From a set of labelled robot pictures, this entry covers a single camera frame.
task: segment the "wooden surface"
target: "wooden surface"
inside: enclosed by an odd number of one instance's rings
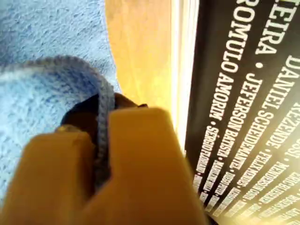
[[[171,109],[171,0],[106,0],[106,18],[123,94]]]

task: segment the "black banner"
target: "black banner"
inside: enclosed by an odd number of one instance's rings
[[[300,225],[300,0],[203,0],[187,158],[221,225]]]

